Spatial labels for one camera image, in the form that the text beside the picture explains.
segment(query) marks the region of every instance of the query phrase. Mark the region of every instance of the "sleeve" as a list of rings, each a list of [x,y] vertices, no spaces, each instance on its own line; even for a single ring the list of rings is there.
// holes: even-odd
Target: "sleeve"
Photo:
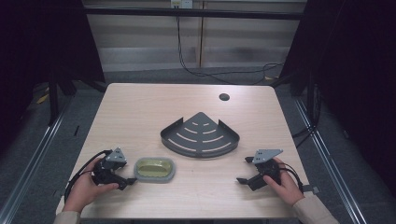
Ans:
[[[80,213],[62,212],[56,215],[53,224],[78,224],[80,222]]]
[[[293,211],[304,224],[339,223],[316,195],[298,201],[293,206]]]

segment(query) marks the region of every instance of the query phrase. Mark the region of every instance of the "black round hole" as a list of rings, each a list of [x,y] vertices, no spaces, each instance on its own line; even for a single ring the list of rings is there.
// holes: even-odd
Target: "black round hole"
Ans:
[[[227,93],[222,93],[222,94],[219,96],[219,98],[220,98],[220,100],[222,100],[222,101],[228,101],[228,100],[230,100],[230,95],[227,94]]]

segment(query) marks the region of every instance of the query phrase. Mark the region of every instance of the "soap dish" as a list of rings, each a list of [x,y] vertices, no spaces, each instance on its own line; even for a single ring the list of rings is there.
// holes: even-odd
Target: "soap dish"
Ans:
[[[172,160],[163,157],[146,157],[134,164],[134,177],[143,182],[166,183],[176,172]]]

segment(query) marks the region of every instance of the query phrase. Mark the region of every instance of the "table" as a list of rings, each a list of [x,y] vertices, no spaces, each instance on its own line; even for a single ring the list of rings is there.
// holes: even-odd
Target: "table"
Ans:
[[[222,93],[228,101],[219,98]],[[160,132],[180,118],[198,112],[219,119],[240,136],[232,152],[212,159],[195,159],[165,147]],[[257,149],[282,148],[278,157],[291,165],[303,183],[304,168],[273,88],[263,86],[126,84],[108,86],[73,174],[94,154],[120,147],[128,163],[117,172],[133,177],[142,157],[174,161],[175,177],[166,184],[136,181],[88,205],[82,218],[196,219],[293,217],[268,186],[252,191],[236,178],[257,174],[245,157]],[[61,212],[61,200],[57,213]]]

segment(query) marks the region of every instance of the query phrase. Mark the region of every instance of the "wall outlet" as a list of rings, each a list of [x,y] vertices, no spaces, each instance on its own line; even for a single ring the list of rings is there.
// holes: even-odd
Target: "wall outlet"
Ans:
[[[171,8],[181,8],[181,0],[171,0]]]
[[[192,8],[192,0],[181,0],[182,8]]]

